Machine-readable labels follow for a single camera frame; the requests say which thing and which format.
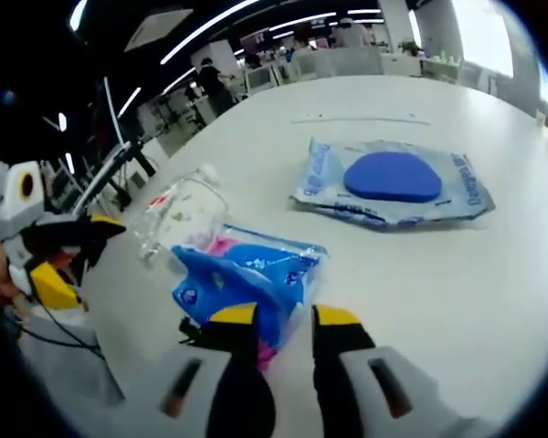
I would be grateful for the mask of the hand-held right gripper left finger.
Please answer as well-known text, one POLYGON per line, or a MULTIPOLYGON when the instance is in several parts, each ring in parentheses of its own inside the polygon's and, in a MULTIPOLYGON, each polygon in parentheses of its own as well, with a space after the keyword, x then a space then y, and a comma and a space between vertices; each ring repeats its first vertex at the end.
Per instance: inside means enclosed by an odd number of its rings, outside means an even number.
POLYGON ((258 369, 255 303, 215 313, 189 344, 132 383, 134 437, 270 437, 274 398, 258 369))

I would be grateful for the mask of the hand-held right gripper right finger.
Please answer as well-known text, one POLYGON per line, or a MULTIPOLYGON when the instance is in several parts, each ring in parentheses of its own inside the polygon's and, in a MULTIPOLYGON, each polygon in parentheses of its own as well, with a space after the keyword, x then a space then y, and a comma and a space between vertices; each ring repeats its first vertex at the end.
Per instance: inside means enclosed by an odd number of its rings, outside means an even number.
POLYGON ((311 307, 313 383, 326 437, 439 437, 434 381, 391 347, 377 347, 354 313, 311 307))

